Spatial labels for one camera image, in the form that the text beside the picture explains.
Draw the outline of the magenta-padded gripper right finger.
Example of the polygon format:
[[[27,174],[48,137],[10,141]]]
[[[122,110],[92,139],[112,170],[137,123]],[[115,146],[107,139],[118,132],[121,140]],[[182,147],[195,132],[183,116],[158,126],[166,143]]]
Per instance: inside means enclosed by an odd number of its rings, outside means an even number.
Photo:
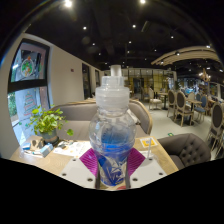
[[[126,188],[140,188],[166,176],[156,156],[149,151],[142,154],[132,148],[127,158]]]

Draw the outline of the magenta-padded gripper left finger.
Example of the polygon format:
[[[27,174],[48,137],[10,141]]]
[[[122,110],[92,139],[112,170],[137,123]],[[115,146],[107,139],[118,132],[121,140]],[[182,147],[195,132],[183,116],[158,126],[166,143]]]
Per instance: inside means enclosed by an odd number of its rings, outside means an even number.
[[[60,177],[84,188],[99,188],[98,160],[90,148],[80,158],[71,159],[60,173]]]

